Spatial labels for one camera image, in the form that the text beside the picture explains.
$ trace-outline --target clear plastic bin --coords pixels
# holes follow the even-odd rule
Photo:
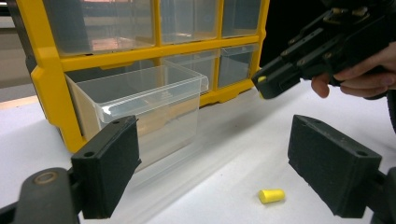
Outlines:
[[[212,91],[215,73],[215,60],[219,57],[219,50],[205,50],[200,52],[178,54],[163,58],[165,64],[175,63],[207,77],[208,91]]]
[[[161,0],[160,7],[164,44],[216,38],[219,0]]]
[[[154,45],[152,0],[43,0],[59,54],[79,55]]]
[[[98,76],[99,70],[92,72]],[[136,115],[141,170],[186,146],[195,136],[200,92],[207,89],[205,76],[171,65],[108,74],[104,70],[101,78],[86,81],[78,80],[84,77],[78,74],[66,76],[87,140],[112,120]]]
[[[221,49],[219,66],[219,88],[248,78],[253,51],[257,44]]]
[[[224,0],[222,37],[255,35],[262,0]]]

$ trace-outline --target table surface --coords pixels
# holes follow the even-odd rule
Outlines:
[[[193,142],[134,174],[112,218],[81,223],[369,223],[340,218],[289,166],[293,115],[320,119],[396,165],[396,135],[386,98],[368,101],[332,88],[320,99],[302,82],[273,100],[255,90],[200,109]],[[39,103],[0,110],[0,207],[19,198],[22,182],[50,167],[71,167],[57,129]],[[283,189],[262,204],[260,189]]]

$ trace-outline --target black device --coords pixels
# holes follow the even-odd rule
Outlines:
[[[28,177],[16,203],[0,209],[0,224],[79,223],[111,217],[141,163],[136,117],[116,119],[71,158],[72,168]]]
[[[325,122],[295,115],[289,164],[339,217],[362,218],[373,210],[372,224],[396,223],[396,167],[378,171],[381,156]]]
[[[321,0],[330,8],[303,27],[289,41],[289,47],[264,64],[253,77],[264,99],[277,97],[298,84],[322,73],[332,75],[379,52],[395,40],[394,0]],[[389,115],[396,131],[396,91],[387,95]]]

